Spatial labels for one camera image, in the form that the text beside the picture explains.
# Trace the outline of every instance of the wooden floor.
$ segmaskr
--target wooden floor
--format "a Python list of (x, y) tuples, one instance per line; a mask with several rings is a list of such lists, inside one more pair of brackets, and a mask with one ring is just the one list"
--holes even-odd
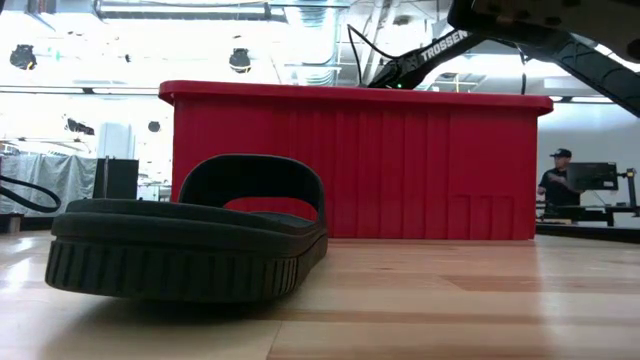
[(0, 236), (0, 359), (640, 359), (640, 247), (333, 241), (262, 306), (139, 303), (42, 281), (46, 234)]

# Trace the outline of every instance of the red storage crate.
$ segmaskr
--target red storage crate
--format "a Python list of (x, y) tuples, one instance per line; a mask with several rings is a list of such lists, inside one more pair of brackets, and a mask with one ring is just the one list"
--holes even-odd
[[(547, 97), (170, 81), (160, 98), (175, 108), (173, 201), (205, 159), (272, 154), (320, 175), (333, 237), (534, 236)], [(232, 207), (313, 216), (282, 199)]]

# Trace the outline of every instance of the black shirt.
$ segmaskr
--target black shirt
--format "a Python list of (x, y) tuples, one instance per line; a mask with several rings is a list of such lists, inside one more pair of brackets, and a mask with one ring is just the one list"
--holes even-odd
[(545, 199), (548, 203), (556, 206), (580, 205), (580, 194), (567, 189), (567, 187), (557, 181), (551, 181), (549, 174), (567, 178), (567, 171), (558, 169), (547, 170), (542, 175), (542, 180), (538, 186), (546, 189)]

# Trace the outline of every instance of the wooden tabletop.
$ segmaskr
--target wooden tabletop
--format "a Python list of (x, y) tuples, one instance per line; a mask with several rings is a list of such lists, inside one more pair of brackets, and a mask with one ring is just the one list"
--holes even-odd
[(640, 247), (335, 240), (271, 304), (47, 287), (42, 233), (0, 236), (0, 359), (640, 359)]

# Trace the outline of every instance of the black cable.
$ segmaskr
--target black cable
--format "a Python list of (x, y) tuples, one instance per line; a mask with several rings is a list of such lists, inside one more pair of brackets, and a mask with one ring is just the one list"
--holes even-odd
[(351, 44), (351, 50), (353, 51), (353, 56), (355, 56), (356, 58), (356, 66), (358, 67), (358, 85), (362, 85), (362, 69), (360, 69), (360, 58), (358, 57), (358, 51), (356, 50), (356, 45), (353, 43), (353, 37), (351, 36), (352, 29), (353, 27), (351, 25), (347, 25), (349, 43)]
[(16, 184), (16, 185), (22, 185), (28, 188), (32, 188), (34, 190), (38, 190), (40, 192), (45, 193), (47, 196), (49, 196), (53, 202), (56, 203), (55, 206), (42, 206), (42, 205), (38, 205), (36, 203), (33, 203), (25, 198), (23, 198), (22, 196), (14, 193), (13, 191), (0, 186), (0, 195), (2, 196), (6, 196), (9, 199), (17, 202), (18, 204), (27, 207), (31, 210), (35, 210), (35, 211), (39, 211), (39, 212), (43, 212), (43, 213), (52, 213), (52, 212), (56, 212), (58, 211), (58, 209), (60, 209), (60, 206), (62, 205), (62, 202), (60, 201), (60, 198), (58, 197), (58, 195), (54, 194), (52, 191), (43, 188), (42, 186), (38, 186), (35, 184), (30, 184), (28, 182), (24, 182), (24, 181), (20, 181), (20, 180), (16, 180), (16, 179), (12, 179), (6, 176), (2, 176), (0, 175), (0, 181), (5, 181), (8, 183), (12, 183), (12, 184)]
[(356, 45), (353, 42), (353, 37), (351, 36), (352, 32), (358, 35), (358, 37), (362, 39), (362, 41), (364, 41), (367, 45), (369, 45), (373, 50), (378, 52), (380, 55), (389, 59), (398, 59), (398, 56), (391, 56), (385, 53), (384, 51), (380, 50), (377, 46), (375, 46), (375, 44), (373, 44), (371, 41), (369, 41), (369, 39), (367, 39), (364, 35), (362, 35), (360, 31), (356, 30), (356, 28), (354, 28), (351, 25), (347, 25), (347, 34), (349, 35), (349, 43), (351, 44), (351, 50), (353, 50), (353, 55), (356, 58), (356, 65), (358, 67), (358, 83), (362, 85), (362, 68), (360, 67), (360, 59), (358, 57), (358, 51), (356, 50)]
[(527, 92), (527, 72), (524, 70), (524, 66), (527, 64), (527, 60), (524, 57), (524, 52), (516, 45), (520, 52), (520, 62), (522, 62), (522, 88), (520, 89), (520, 95), (524, 95)]

